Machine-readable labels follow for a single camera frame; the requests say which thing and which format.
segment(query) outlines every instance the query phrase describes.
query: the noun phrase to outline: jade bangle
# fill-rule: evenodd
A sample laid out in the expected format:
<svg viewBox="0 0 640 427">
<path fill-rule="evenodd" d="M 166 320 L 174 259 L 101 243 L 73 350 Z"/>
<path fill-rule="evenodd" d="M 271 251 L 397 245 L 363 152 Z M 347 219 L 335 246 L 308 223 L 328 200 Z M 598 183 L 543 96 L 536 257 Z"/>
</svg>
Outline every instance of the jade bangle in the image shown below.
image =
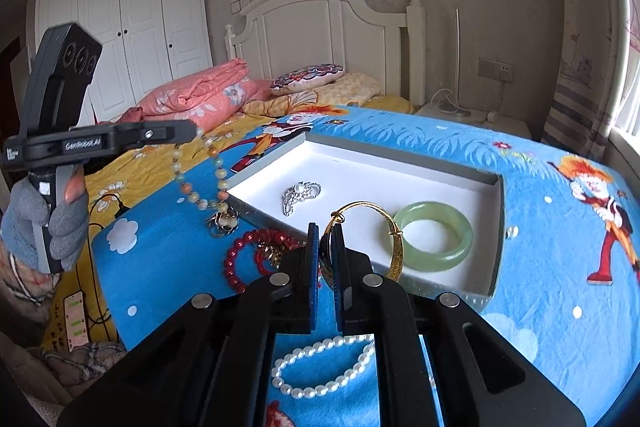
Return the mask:
<svg viewBox="0 0 640 427">
<path fill-rule="evenodd" d="M 468 219 L 452 206 L 437 201 L 421 201 L 410 204 L 396 214 L 395 222 L 400 230 L 409 223 L 428 219 L 445 225 L 458 238 L 458 245 L 451 250 L 432 253 L 415 248 L 404 237 L 404 265 L 420 271 L 439 272 L 453 268 L 465 260 L 471 249 L 474 233 Z"/>
</svg>

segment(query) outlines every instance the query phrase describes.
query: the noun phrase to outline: camera lens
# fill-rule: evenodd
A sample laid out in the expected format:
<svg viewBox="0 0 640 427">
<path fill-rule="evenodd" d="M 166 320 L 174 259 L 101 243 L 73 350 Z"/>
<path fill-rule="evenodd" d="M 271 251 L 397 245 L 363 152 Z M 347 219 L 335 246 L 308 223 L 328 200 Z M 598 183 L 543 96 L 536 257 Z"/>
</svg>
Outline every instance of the camera lens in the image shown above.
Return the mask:
<svg viewBox="0 0 640 427">
<path fill-rule="evenodd" d="M 78 51 L 78 56 L 76 57 L 76 63 L 74 64 L 74 71 L 76 73 L 80 73 L 82 70 L 84 70 L 88 57 L 89 51 L 87 51 L 87 48 L 80 48 L 80 51 Z"/>
<path fill-rule="evenodd" d="M 98 62 L 98 58 L 95 55 L 91 55 L 89 62 L 86 65 L 86 74 L 92 74 L 95 70 L 95 65 Z"/>
<path fill-rule="evenodd" d="M 66 47 L 65 54 L 62 55 L 62 65 L 66 68 L 74 61 L 74 55 L 76 54 L 76 43 L 72 42 Z"/>
</svg>

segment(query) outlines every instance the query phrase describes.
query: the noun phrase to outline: white wooden headboard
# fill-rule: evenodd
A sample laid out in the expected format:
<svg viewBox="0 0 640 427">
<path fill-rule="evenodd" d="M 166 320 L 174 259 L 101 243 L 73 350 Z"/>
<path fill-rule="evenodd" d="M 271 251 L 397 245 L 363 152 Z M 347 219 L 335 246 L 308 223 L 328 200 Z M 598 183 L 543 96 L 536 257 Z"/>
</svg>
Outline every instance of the white wooden headboard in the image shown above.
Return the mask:
<svg viewBox="0 0 640 427">
<path fill-rule="evenodd" d="M 244 58 L 252 78 L 334 62 L 376 78 L 383 94 L 400 95 L 400 28 L 409 35 L 409 92 L 425 97 L 425 17 L 420 0 L 406 13 L 379 13 L 364 0 L 254 0 L 241 14 L 244 31 L 226 26 L 229 58 Z"/>
</svg>

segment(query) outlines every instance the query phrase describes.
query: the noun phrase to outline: blue blanket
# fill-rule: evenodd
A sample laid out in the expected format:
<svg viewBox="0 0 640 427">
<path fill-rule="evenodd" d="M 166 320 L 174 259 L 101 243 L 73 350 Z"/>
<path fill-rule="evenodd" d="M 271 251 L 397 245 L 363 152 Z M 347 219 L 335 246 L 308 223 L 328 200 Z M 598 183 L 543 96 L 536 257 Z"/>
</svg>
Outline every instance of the blue blanket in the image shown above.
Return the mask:
<svg viewBox="0 0 640 427">
<path fill-rule="evenodd" d="M 553 147 L 463 124 L 370 109 L 344 112 L 339 118 L 318 115 L 310 132 L 503 174 L 506 226 L 517 226 L 519 234 L 504 243 L 495 296 L 482 316 L 593 426 L 640 361 L 640 284 L 638 264 L 632 266 L 640 207 L 619 174 Z M 289 118 L 278 125 L 293 125 Z M 225 164 L 251 163 L 262 138 L 258 129 L 223 152 Z M 280 142 L 273 139 L 267 153 Z M 204 197 L 214 197 L 209 160 L 191 169 L 188 179 Z M 232 237 L 213 240 L 203 225 L 205 213 L 181 199 L 177 185 L 160 188 L 94 240 L 100 285 L 129 348 L 194 294 L 232 294 L 222 259 L 233 239 L 253 227 L 241 223 Z M 110 244 L 113 227 L 134 237 L 123 240 L 120 234 L 118 244 Z M 237 272 L 245 282 L 258 277 L 251 255 L 239 255 Z M 308 338 L 277 337 L 275 357 L 337 334 L 325 286 L 319 310 L 318 327 Z M 284 379 L 300 387 L 324 383 L 351 367 L 361 350 L 362 344 L 353 344 L 299 360 L 284 370 Z M 271 387 L 272 423 L 288 417 L 299 427 L 378 425 L 375 372 L 369 364 L 345 388 L 311 400 L 294 400 Z M 317 381 L 310 380 L 312 373 Z"/>
</svg>

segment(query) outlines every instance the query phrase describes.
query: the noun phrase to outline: device handle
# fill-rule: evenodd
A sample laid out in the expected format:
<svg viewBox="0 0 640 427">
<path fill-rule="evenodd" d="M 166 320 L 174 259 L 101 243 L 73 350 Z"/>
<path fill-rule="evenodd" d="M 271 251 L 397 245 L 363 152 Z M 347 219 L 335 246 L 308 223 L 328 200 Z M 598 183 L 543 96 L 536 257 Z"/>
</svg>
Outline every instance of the device handle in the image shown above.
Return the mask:
<svg viewBox="0 0 640 427">
<path fill-rule="evenodd" d="M 56 169 L 29 172 L 29 181 L 47 202 L 49 216 L 60 202 L 65 201 L 65 188 L 71 177 L 78 171 L 79 165 L 61 165 Z M 62 261 L 53 259 L 50 253 L 51 234 L 49 223 L 44 227 L 33 223 L 33 237 L 38 252 L 38 271 L 41 273 L 60 273 L 64 269 Z"/>
</svg>

